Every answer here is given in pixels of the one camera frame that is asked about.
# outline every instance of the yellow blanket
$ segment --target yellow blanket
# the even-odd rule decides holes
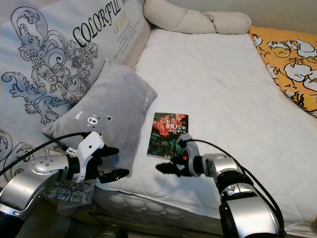
[[[249,33],[275,83],[317,117],[317,35],[254,26]]]

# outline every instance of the book cover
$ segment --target book cover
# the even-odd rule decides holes
[[[188,133],[188,115],[155,113],[148,156],[170,159],[181,155],[182,148],[177,144],[177,139],[184,133]]]

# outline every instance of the black cable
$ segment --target black cable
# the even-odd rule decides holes
[[[267,205],[271,208],[272,212],[276,215],[276,218],[278,219],[280,232],[285,233],[284,218],[283,218],[283,215],[282,215],[280,208],[278,207],[274,198],[269,194],[269,192],[264,188],[264,186],[257,180],[257,178],[249,170],[247,170],[245,167],[240,165],[240,163],[233,156],[231,156],[228,152],[226,152],[225,150],[221,149],[220,147],[218,147],[218,146],[216,146],[208,141],[198,140],[198,139],[189,139],[189,140],[183,140],[182,143],[186,144],[187,142],[191,142],[191,141],[198,141],[198,142],[202,142],[202,143],[205,143],[207,145],[215,147],[216,149],[220,150],[221,152],[223,152],[227,156],[231,157],[234,160],[234,162],[241,168],[241,170],[244,174],[245,174],[245,172],[247,172],[250,175],[250,177],[256,182],[256,184],[261,188],[261,190],[266,194],[266,196],[269,198],[271,203],[273,204],[275,209],[272,209],[273,208],[272,204],[269,203],[269,201],[255,188],[255,190],[257,191],[259,196],[264,200],[264,202],[267,203]]]
[[[77,136],[77,135],[81,135],[81,136],[86,136],[88,133],[87,132],[77,132],[77,133],[72,133],[72,134],[68,134],[68,135],[63,135],[60,136],[58,138],[55,138],[53,140],[50,140],[48,142],[45,142],[44,144],[36,147],[35,149],[31,150],[30,152],[26,153],[25,155],[18,157],[15,161],[13,161],[11,164],[9,164],[8,166],[6,166],[3,170],[0,171],[0,176],[3,175],[5,172],[7,172],[9,169],[11,169],[13,166],[15,166],[16,164],[18,164],[20,161],[24,160],[25,158],[27,158],[28,156],[32,155],[34,152],[42,149],[43,147],[52,144],[58,140],[62,140],[68,137],[73,137],[73,136]]]
[[[266,190],[266,188],[257,180],[257,178],[249,170],[247,170],[245,167],[242,167],[242,168],[250,175],[250,177],[256,182],[256,184],[261,188],[261,190],[266,194],[266,196],[272,202],[273,206],[276,209],[276,213],[278,214],[277,219],[279,219],[278,223],[279,223],[280,230],[283,231],[284,230],[284,218],[282,215],[282,211],[278,207],[276,201],[271,196],[271,194]]]

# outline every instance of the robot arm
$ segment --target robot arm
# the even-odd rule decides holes
[[[119,150],[107,147],[96,132],[91,132],[77,151],[68,151],[72,157],[49,155],[34,158],[27,169],[16,175],[0,192],[1,237],[16,237],[39,200],[55,185],[71,179],[79,183],[97,177],[101,183],[111,182],[129,174],[123,169],[107,174],[99,169],[101,157],[117,154]]]
[[[243,167],[225,154],[200,156],[194,142],[182,143],[189,139],[184,134],[179,140],[184,156],[159,164],[157,169],[164,174],[194,177],[205,174],[213,178],[221,198],[219,212],[225,238],[284,237],[286,233],[273,206],[263,200]]]

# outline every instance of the white mattress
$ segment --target white mattress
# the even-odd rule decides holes
[[[75,218],[87,220],[87,214],[93,214],[94,220],[99,223],[117,224],[128,230],[168,237],[210,238],[211,234],[222,234],[219,219],[200,216],[132,194],[96,188],[94,202],[99,207],[89,209],[85,206],[86,212],[77,213]]]
[[[184,113],[193,138],[225,149],[269,190],[289,234],[317,237],[317,118],[283,95],[248,34],[154,30],[136,72],[158,97],[142,127],[132,176],[98,187],[219,218],[211,178],[163,175],[155,165],[166,160],[146,155],[154,113]]]

